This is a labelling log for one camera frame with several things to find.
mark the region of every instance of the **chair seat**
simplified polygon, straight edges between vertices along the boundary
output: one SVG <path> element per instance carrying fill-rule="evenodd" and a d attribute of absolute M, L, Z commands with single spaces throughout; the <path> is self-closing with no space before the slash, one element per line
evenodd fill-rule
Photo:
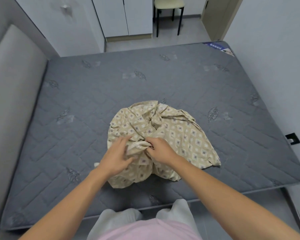
<path fill-rule="evenodd" d="M 154 0 L 156 9 L 174 9 L 182 8 L 185 6 L 183 0 Z"/>

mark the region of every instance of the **pink shirt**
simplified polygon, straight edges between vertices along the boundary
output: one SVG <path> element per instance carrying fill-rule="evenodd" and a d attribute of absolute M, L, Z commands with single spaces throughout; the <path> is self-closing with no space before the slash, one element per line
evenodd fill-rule
<path fill-rule="evenodd" d="M 181 222 L 172 220 L 140 220 L 134 223 L 110 230 L 101 235 L 98 240 L 202 240 L 192 228 Z"/>

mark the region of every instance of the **gray mattress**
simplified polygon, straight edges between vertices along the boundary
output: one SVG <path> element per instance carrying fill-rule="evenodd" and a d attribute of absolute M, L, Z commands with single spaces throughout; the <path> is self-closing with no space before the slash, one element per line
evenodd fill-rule
<path fill-rule="evenodd" d="M 48 64 L 1 229 L 43 217 L 101 160 L 113 116 L 148 100 L 196 119 L 221 160 L 205 171 L 239 192 L 300 182 L 299 160 L 236 57 L 198 43 L 58 58 Z M 124 189 L 106 183 L 85 217 L 179 198 L 197 199 L 183 180 L 152 175 Z"/>

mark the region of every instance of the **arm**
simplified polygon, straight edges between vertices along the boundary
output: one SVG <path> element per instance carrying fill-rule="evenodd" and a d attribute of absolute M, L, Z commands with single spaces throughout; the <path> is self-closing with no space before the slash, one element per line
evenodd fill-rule
<path fill-rule="evenodd" d="M 132 163 L 133 158 L 124 160 L 126 143 L 130 138 L 118 138 L 108 149 L 99 166 L 31 227 L 20 240 L 70 240 L 104 183 Z"/>
<path fill-rule="evenodd" d="M 146 141 L 153 146 L 147 149 L 151 157 L 176 171 L 233 239 L 300 239 L 271 212 L 177 155 L 164 139 Z"/>

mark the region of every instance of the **hand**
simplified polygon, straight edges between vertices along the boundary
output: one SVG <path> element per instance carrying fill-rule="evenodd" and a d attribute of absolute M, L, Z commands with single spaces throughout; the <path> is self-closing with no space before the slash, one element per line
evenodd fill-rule
<path fill-rule="evenodd" d="M 153 149 L 148 147 L 146 150 L 150 156 L 159 163 L 172 166 L 174 160 L 183 158 L 179 156 L 163 138 L 147 137 L 145 141 L 152 144 Z"/>
<path fill-rule="evenodd" d="M 97 169 L 107 174 L 108 178 L 121 173 L 134 160 L 133 157 L 124 160 L 126 144 L 131 136 L 119 137 L 107 150 Z"/>

